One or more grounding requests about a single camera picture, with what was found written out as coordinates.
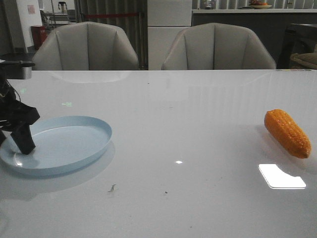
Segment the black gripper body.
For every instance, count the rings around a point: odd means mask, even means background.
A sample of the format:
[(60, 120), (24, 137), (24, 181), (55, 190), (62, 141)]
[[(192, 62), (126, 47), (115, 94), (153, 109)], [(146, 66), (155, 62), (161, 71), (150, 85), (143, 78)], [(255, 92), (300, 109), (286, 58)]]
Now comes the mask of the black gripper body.
[(0, 72), (0, 129), (14, 131), (23, 124), (32, 125), (40, 118), (36, 108), (21, 102), (16, 90)]

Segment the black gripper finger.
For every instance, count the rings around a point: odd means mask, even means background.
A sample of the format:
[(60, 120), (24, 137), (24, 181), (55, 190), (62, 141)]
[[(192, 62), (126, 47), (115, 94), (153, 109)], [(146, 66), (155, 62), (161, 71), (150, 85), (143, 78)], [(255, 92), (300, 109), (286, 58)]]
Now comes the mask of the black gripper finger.
[(34, 150), (35, 144), (31, 135), (29, 124), (23, 123), (18, 125), (12, 131), (11, 137), (22, 154), (28, 155)]

